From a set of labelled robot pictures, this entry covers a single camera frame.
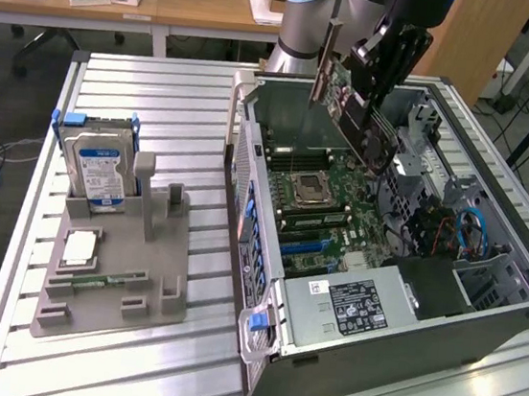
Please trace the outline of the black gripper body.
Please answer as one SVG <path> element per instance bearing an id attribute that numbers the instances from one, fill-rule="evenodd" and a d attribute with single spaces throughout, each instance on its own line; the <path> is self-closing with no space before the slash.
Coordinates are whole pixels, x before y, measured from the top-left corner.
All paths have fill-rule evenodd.
<path id="1" fill-rule="evenodd" d="M 408 24 L 417 28 L 441 25 L 455 0 L 384 0 L 381 26 Z"/>

